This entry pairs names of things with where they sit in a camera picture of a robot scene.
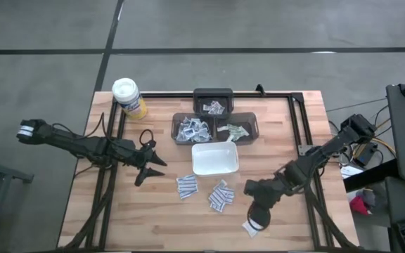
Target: cable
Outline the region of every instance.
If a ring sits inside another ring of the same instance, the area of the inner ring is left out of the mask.
[[[374,126],[376,126],[376,124],[378,123],[379,114],[380,114],[383,110],[385,110],[385,108],[388,108],[388,105],[384,106],[382,109],[380,109],[380,110],[378,111],[378,113],[376,113],[376,118],[374,119]]]
[[[340,130],[338,129],[337,125],[336,125],[334,122],[332,122],[332,121],[329,120],[329,124],[331,124],[331,125],[334,126],[335,130],[337,131],[337,133],[340,131]]]
[[[368,103],[374,103],[374,102],[378,102],[378,101],[382,101],[382,100],[386,100],[386,99],[387,98],[381,98],[381,99],[371,100],[371,101],[367,101],[367,102],[363,102],[363,103],[358,103],[358,104],[355,104],[355,105],[347,105],[347,106],[343,106],[341,108],[329,109],[329,110],[326,110],[326,112],[332,112],[332,111],[335,111],[335,110],[341,110],[341,109],[345,109],[345,108],[351,108],[351,107],[354,107],[354,106],[365,105],[365,104],[368,104]]]
[[[326,209],[321,206],[314,192],[310,188],[308,189],[306,200],[312,203],[312,205],[315,207],[321,219],[326,223],[327,227],[330,229],[331,233],[334,235],[335,239],[337,239],[341,247],[357,248],[356,245],[354,245],[347,239],[345,234],[342,233],[337,225],[335,225],[334,221],[330,218]]]
[[[81,174],[82,172],[86,172],[86,171],[88,171],[89,169],[91,169],[93,167],[94,167],[94,165],[92,164],[90,167],[77,172],[73,178],[75,179],[77,175]]]
[[[354,149],[353,149],[353,151],[352,151],[352,158],[356,157],[357,150],[358,150],[361,146],[362,146],[362,144],[357,144],[357,145],[354,146]]]
[[[386,131],[389,131],[392,128],[392,126],[389,126],[386,130],[382,131],[380,134],[378,134],[377,136],[374,136],[375,138],[378,136],[383,135]]]
[[[122,145],[120,145],[120,144],[116,144],[116,143],[109,137],[109,135],[107,135],[107,131],[105,130],[105,123],[104,123],[104,112],[101,113],[101,120],[102,120],[102,122],[103,122],[103,133],[104,133],[104,136],[105,136],[105,138],[106,138],[110,143],[112,143],[113,145],[116,145],[118,148],[123,148],[123,149],[129,150],[129,151],[131,151],[131,152],[137,152],[137,150],[133,150],[133,149],[131,149],[131,148],[124,147],[124,146],[122,146]]]
[[[348,163],[344,164],[341,161],[341,158],[339,158],[338,162],[342,165],[342,166],[348,166],[351,161],[352,161],[352,156],[347,155],[346,153],[342,153],[342,155],[344,155],[347,159],[348,159]]]
[[[372,141],[375,141],[377,143],[380,143],[382,145],[384,145],[392,154],[393,156],[396,157],[396,152],[394,151],[394,149],[392,148],[392,146],[390,146],[388,143],[384,142],[383,140],[379,139],[379,138],[373,138]]]
[[[247,213],[246,213],[246,220],[247,220],[247,222],[249,223],[249,225],[251,226],[251,228],[255,229],[256,231],[264,231],[264,230],[269,226],[269,224],[270,224],[270,222],[271,222],[270,209],[268,209],[268,210],[266,211],[267,217],[266,217],[266,223],[264,224],[264,226],[263,226],[262,228],[256,228],[255,226],[253,226],[253,225],[251,224],[251,213],[252,213],[252,209],[253,209],[255,206],[256,206],[255,201],[252,201],[252,203],[251,203],[251,205],[250,205],[250,208],[247,210]]]
[[[322,169],[322,170],[321,170],[321,173],[320,173],[320,177],[321,177],[321,176],[323,176],[323,174],[324,174],[324,166],[321,167],[320,169]]]
[[[101,116],[99,117],[98,124],[96,125],[95,129],[93,129],[93,131],[90,132],[90,134],[87,134],[87,135],[85,135],[85,136],[81,136],[81,137],[79,137],[79,138],[74,138],[73,140],[81,140],[81,139],[83,139],[83,138],[87,138],[87,137],[89,137],[90,135],[94,134],[94,133],[96,132],[96,130],[99,128],[99,125],[101,124],[101,122],[103,121],[103,118],[104,118],[104,112],[103,112],[103,113],[101,114]],[[79,134],[76,134],[75,132],[71,131],[71,129],[67,128],[65,125],[63,125],[63,124],[61,124],[61,123],[54,123],[54,124],[52,124],[51,126],[53,127],[53,129],[57,129],[57,128],[55,128],[54,126],[60,126],[60,127],[63,127],[64,129],[66,129],[67,131],[69,131],[72,135],[75,135],[75,136],[78,136],[78,135],[79,135]]]
[[[153,132],[152,132],[150,129],[145,129],[145,130],[143,130],[143,131],[141,132],[140,137],[139,137],[139,142],[140,142],[140,144],[143,145],[143,146],[145,146],[146,143],[141,142],[141,138],[143,137],[143,134],[144,134],[145,132],[149,132],[149,133],[151,134],[151,139],[150,139],[150,141],[154,141],[154,134],[153,134]]]
[[[379,165],[384,163],[384,154],[382,151],[380,151],[379,149],[376,149],[376,152],[380,153],[380,162]]]
[[[301,189],[303,189],[303,188],[305,188],[307,185],[309,185],[310,184],[310,181],[312,180],[312,177],[314,176],[314,172],[315,172],[315,170],[316,170],[316,167],[314,166],[314,163],[315,163],[315,161],[312,161],[312,164],[310,165],[310,170],[309,170],[309,174],[308,174],[308,177],[307,177],[307,180],[303,183],[303,184],[301,184],[300,186],[298,186],[298,187],[296,187],[295,189],[293,189],[293,190],[291,190],[288,194],[289,195],[293,195],[293,194],[301,194],[301,193],[303,193],[304,191],[303,190],[301,190]]]
[[[376,127],[376,130],[383,126],[385,123],[389,122],[390,118],[386,119],[384,122],[380,123],[379,126]]]

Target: small packet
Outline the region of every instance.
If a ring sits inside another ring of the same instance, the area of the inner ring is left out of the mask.
[[[210,204],[210,207],[211,208],[213,208],[213,209],[215,209],[215,210],[217,210],[218,212],[223,212],[223,209],[224,209],[224,206],[225,206],[226,204],[223,202],[221,205],[217,205],[217,204],[215,204],[215,203],[211,203]]]
[[[225,182],[225,180],[221,180],[214,188],[213,190],[216,190],[217,188],[225,188],[228,185],[228,183]]]
[[[184,129],[184,136],[186,137],[187,140],[194,137],[195,136],[195,130],[191,129],[191,128]]]
[[[221,127],[217,128],[217,131],[226,131],[226,130],[229,130],[228,126],[221,126]]]
[[[229,136],[229,138],[226,140],[226,142],[229,142],[229,141],[234,141],[233,139],[234,139],[234,137],[235,136],[233,136],[232,134]]]
[[[253,221],[252,219],[250,219],[251,224],[258,229],[262,229],[263,227],[259,224],[257,224],[255,221]],[[252,226],[250,225],[250,223],[248,221],[245,221],[245,223],[242,225],[242,227],[244,229],[246,229],[248,235],[250,235],[251,238],[255,237],[256,234],[259,232],[255,229],[252,228]]]
[[[196,181],[195,174],[177,178],[176,182],[177,191],[181,200],[198,192],[198,182]]]
[[[180,131],[177,134],[176,141],[187,141],[186,136],[184,135],[183,131]]]
[[[184,124],[190,124],[190,120],[189,120],[187,117],[185,117],[185,119],[182,121],[182,123],[184,123]]]
[[[218,109],[216,109],[216,108],[212,108],[209,110],[210,115],[215,115],[217,112],[218,112]]]

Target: black cable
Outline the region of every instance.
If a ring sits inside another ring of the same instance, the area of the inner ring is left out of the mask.
[[[263,225],[262,228],[256,228],[255,226],[253,226],[253,225],[251,224],[251,213],[252,213],[252,209],[253,209],[255,206],[256,206],[256,203],[255,203],[254,201],[252,201],[252,203],[251,203],[251,205],[250,205],[250,208],[247,210],[247,213],[246,213],[246,220],[247,220],[247,222],[249,223],[249,225],[251,226],[252,229],[254,229],[254,230],[256,230],[256,231],[264,231],[264,230],[269,226],[269,224],[270,224],[270,222],[271,222],[270,209],[268,209],[268,210],[266,211],[266,215],[267,215],[266,223]]]
[[[321,170],[321,173],[320,173],[320,177],[321,177],[321,176],[323,176],[323,174],[324,174],[324,166],[321,167],[320,169],[322,169],[322,170]]]
[[[392,128],[392,126],[389,126],[386,130],[384,130],[383,132],[381,132],[380,134],[378,134],[377,136],[374,136],[374,138],[383,135],[386,131],[389,131]]]
[[[380,114],[383,110],[385,110],[385,108],[387,108],[387,107],[388,107],[388,105],[384,106],[382,109],[380,109],[380,110],[378,111],[378,113],[376,113],[376,118],[374,119],[374,126],[375,126],[375,127],[376,127],[376,124],[378,123],[379,114]]]
[[[348,166],[349,163],[351,162],[351,157],[352,157],[352,148],[351,148],[351,146],[349,148],[349,152],[350,152],[350,155],[348,155],[346,152],[340,153],[340,156],[338,157],[338,161],[342,166]],[[348,162],[346,164],[342,163],[342,156],[341,155],[343,155],[343,156],[345,156],[347,158]]]
[[[335,225],[334,221],[329,217],[327,211],[321,206],[320,202],[316,198],[314,192],[309,188],[307,191],[307,201],[312,203],[315,207],[317,212],[319,213],[321,219],[326,223],[327,227],[329,227],[331,233],[334,235],[335,239],[337,239],[338,243],[341,247],[348,247],[348,248],[356,248],[357,246],[350,242],[345,234]]]
[[[93,167],[94,167],[94,165],[92,164],[90,167],[88,167],[88,168],[86,168],[86,169],[83,169],[83,170],[77,172],[73,178],[75,179],[77,175],[79,175],[79,174],[81,174],[81,173],[83,173],[83,172],[86,172],[86,171],[88,171],[89,169],[91,169],[91,168],[93,168]]]
[[[379,165],[381,165],[381,164],[384,163],[384,154],[383,154],[383,152],[380,151],[379,149],[376,149],[376,152],[377,152],[377,153],[380,153],[380,162],[379,162]]]
[[[307,180],[300,186],[296,187],[295,189],[291,190],[289,192],[289,196],[293,194],[301,194],[304,192],[304,188],[310,184],[310,181],[312,180],[312,176],[314,175],[314,172],[316,170],[316,167],[314,166],[315,161],[312,161],[312,164],[310,165],[311,169],[309,170],[309,175],[307,177]]]
[[[107,135],[107,131],[105,130],[104,112],[101,113],[101,119],[102,119],[102,121],[103,121],[103,134],[104,134],[105,138],[106,138],[110,143],[112,143],[113,145],[116,145],[116,146],[119,147],[119,148],[124,148],[125,150],[135,151],[135,150],[132,150],[131,148],[126,148],[126,147],[123,147],[123,146],[121,146],[121,145],[116,144],[116,143],[109,137],[109,135]]]
[[[335,130],[337,131],[337,133],[340,131],[340,130],[338,129],[337,125],[336,125],[334,122],[332,122],[332,121],[329,120],[329,124],[331,124],[331,125],[333,125],[333,126],[335,127]]]
[[[75,141],[75,140],[81,140],[81,139],[83,139],[83,138],[87,138],[87,137],[89,137],[90,135],[94,134],[94,133],[96,132],[96,130],[99,128],[99,125],[101,124],[101,122],[102,122],[102,120],[103,120],[103,118],[104,118],[103,115],[104,115],[104,112],[103,112],[103,114],[101,114],[101,116],[99,117],[98,124],[96,125],[95,129],[93,129],[93,131],[90,132],[90,134],[87,134],[87,135],[85,135],[85,136],[81,136],[81,137],[79,137],[79,138],[74,138],[73,140],[74,140],[74,141]],[[75,132],[71,131],[71,129],[67,128],[65,125],[63,125],[63,124],[61,124],[61,123],[54,123],[54,124],[52,124],[51,126],[53,127],[53,129],[56,129],[54,126],[60,126],[60,127],[63,127],[65,130],[69,131],[69,132],[70,132],[72,135],[74,135],[74,136],[78,136],[78,135],[79,135],[79,134],[76,134]]]
[[[146,145],[146,143],[141,142],[141,138],[143,137],[143,134],[144,134],[145,132],[149,132],[149,133],[151,134],[151,139],[150,139],[150,141],[154,141],[154,134],[153,134],[153,132],[152,132],[150,129],[145,129],[145,130],[143,130],[143,131],[141,132],[140,137],[139,137],[139,142],[140,142],[140,144],[143,145],[143,146]]]

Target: wooden tabletop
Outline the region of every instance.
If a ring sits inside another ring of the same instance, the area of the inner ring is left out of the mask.
[[[321,92],[303,93],[313,142],[322,145],[332,136]],[[111,101],[111,92],[95,93],[86,132],[94,129],[102,112],[108,118]],[[139,147],[139,134],[151,129],[157,141],[157,154],[168,164],[168,167],[155,164],[151,167],[166,175],[147,178],[141,187],[136,187],[136,168],[119,166],[106,250],[313,249],[304,195],[282,197],[271,210],[270,226],[253,239],[242,228],[252,202],[251,197],[243,194],[246,180],[271,178],[273,172],[297,157],[297,151],[286,99],[236,98],[234,102],[234,112],[256,114],[260,137],[252,145],[238,146],[240,169],[236,173],[198,177],[199,193],[181,200],[176,191],[176,178],[192,174],[191,146],[174,143],[170,137],[171,120],[176,112],[192,113],[192,100],[146,99],[148,114],[139,121],[127,121],[123,138],[134,140]],[[114,133],[119,118],[116,117]],[[102,128],[95,135],[102,136]],[[81,161],[77,171],[88,166],[89,162]],[[89,217],[97,175],[97,169],[90,169],[74,180],[58,246],[66,245]],[[207,199],[221,179],[236,191],[233,204],[227,205],[222,214],[211,209]],[[358,244],[338,166],[328,163],[321,180],[329,214],[349,240]],[[323,237],[320,219],[317,223]]]

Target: gray floor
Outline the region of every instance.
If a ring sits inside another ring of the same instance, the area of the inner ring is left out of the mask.
[[[0,49],[104,48],[116,0],[0,0]],[[114,48],[405,46],[405,0],[126,1]],[[0,56],[0,163],[35,174],[14,182],[0,252],[53,249],[76,159],[16,140],[22,119],[83,132],[102,56]],[[326,109],[385,97],[405,83],[405,53],[111,56],[103,90],[120,77],[143,91],[228,86],[322,90]],[[371,117],[385,101],[328,113],[337,125]],[[388,117],[384,112],[382,122]],[[391,131],[382,138],[392,144]],[[385,159],[390,154],[385,152]],[[361,245],[388,249],[387,222],[355,216]]]

